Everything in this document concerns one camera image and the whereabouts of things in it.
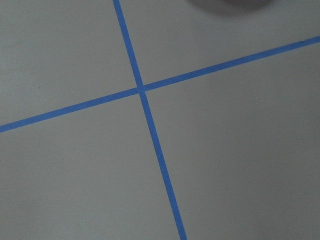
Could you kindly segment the brown paper table cover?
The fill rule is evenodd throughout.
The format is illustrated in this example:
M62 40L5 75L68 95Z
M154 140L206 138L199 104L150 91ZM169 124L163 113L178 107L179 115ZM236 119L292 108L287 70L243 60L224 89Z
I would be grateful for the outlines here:
M3 240L317 240L317 0L3 0Z

